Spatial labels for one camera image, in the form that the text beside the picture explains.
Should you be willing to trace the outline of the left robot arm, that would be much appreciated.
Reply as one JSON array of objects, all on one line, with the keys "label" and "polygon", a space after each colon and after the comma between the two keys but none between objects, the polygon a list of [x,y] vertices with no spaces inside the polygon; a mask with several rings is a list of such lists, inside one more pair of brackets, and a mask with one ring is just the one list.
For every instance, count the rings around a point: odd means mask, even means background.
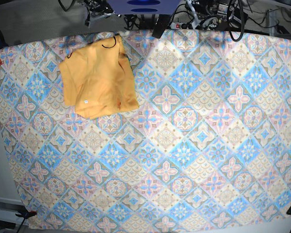
[{"label": "left robot arm", "polygon": [[185,8],[191,20],[181,29],[239,32],[248,20],[237,0],[187,0]]}]

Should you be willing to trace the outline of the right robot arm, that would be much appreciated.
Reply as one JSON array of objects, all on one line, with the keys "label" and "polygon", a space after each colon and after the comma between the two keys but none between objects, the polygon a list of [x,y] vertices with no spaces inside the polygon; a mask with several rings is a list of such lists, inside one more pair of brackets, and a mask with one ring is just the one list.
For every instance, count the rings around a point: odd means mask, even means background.
[{"label": "right robot arm", "polygon": [[68,7],[65,7],[61,0],[58,0],[58,3],[64,12],[70,11],[75,4],[85,7],[84,24],[88,28],[90,28],[91,22],[116,15],[106,0],[72,0]]}]

